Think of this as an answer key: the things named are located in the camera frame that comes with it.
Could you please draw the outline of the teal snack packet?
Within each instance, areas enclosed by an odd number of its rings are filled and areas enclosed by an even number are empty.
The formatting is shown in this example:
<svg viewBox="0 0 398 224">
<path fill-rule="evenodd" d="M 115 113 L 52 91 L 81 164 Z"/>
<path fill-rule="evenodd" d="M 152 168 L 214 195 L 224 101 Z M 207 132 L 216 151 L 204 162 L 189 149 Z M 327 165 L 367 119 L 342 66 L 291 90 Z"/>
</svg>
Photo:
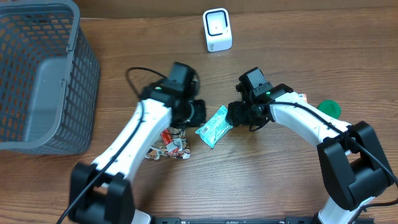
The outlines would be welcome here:
<svg viewBox="0 0 398 224">
<path fill-rule="evenodd" d="M 216 143 L 233 128 L 226 120 L 227 113 L 227 107 L 222 105 L 202 127 L 195 131 L 202 141 L 212 149 L 215 147 Z"/>
</svg>

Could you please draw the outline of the red snack stick packet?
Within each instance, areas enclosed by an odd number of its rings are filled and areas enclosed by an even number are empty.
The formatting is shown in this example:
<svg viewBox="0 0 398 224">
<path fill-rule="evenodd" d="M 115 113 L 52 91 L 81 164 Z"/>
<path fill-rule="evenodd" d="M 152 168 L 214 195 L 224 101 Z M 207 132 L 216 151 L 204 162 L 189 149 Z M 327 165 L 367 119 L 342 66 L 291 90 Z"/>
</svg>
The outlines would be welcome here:
<svg viewBox="0 0 398 224">
<path fill-rule="evenodd" d="M 166 147 L 166 151 L 169 154 L 175 154 L 178 152 L 179 147 L 177 145 L 174 144 L 173 139 L 169 133 L 168 129 L 165 129 L 163 132 L 161 132 L 161 138 L 165 144 Z"/>
</svg>

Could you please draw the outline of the brown cookie bag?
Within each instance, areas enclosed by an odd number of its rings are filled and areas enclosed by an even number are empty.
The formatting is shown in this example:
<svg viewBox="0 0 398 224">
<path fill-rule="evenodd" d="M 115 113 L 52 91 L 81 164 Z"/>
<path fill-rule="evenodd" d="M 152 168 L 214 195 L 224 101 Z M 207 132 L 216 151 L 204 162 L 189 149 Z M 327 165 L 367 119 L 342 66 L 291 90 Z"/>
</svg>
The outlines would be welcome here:
<svg viewBox="0 0 398 224">
<path fill-rule="evenodd" d="M 151 145 L 146 159 L 159 160 L 162 156 L 176 159 L 189 159 L 190 144 L 184 129 L 168 128 L 161 132 L 158 139 Z"/>
</svg>

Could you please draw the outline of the green lid jar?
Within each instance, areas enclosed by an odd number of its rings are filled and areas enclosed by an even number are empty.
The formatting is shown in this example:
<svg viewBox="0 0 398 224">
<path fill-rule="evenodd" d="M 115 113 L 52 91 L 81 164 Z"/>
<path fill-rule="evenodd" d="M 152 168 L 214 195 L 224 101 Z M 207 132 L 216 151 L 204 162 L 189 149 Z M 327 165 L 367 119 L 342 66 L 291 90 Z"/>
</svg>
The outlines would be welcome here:
<svg viewBox="0 0 398 224">
<path fill-rule="evenodd" d="M 331 116 L 332 118 L 338 119 L 341 115 L 340 105 L 333 100 L 324 100 L 318 106 L 317 109 L 321 112 Z"/>
</svg>

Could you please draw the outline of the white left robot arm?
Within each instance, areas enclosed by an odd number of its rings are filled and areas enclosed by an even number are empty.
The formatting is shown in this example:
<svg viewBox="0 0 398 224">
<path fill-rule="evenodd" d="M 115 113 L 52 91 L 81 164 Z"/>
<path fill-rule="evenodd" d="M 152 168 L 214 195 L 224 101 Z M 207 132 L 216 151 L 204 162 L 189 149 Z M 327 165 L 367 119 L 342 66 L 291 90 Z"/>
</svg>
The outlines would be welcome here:
<svg viewBox="0 0 398 224">
<path fill-rule="evenodd" d="M 196 99 L 199 88 L 197 72 L 180 62 L 167 77 L 144 87 L 134 114 L 107 150 L 91 164 L 79 162 L 73 168 L 69 205 L 58 222 L 68 218 L 75 223 L 156 223 L 155 217 L 135 207 L 132 182 L 163 131 L 205 122 L 205 102 Z"/>
</svg>

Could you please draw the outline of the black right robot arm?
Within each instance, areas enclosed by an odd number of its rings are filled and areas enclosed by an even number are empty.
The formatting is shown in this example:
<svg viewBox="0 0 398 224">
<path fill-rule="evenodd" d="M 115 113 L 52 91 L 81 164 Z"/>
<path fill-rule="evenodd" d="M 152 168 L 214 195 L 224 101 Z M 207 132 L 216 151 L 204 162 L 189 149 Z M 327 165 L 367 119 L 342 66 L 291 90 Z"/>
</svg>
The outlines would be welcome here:
<svg viewBox="0 0 398 224">
<path fill-rule="evenodd" d="M 397 184 L 375 130 L 361 121 L 349 124 L 311 106 L 281 83 L 273 86 L 254 67 L 239 77 L 241 101 L 228 105 L 227 122 L 254 132 L 272 121 L 281 124 L 317 149 L 323 184 L 329 194 L 312 223 L 361 223 L 360 214 L 372 207 L 388 187 Z"/>
</svg>

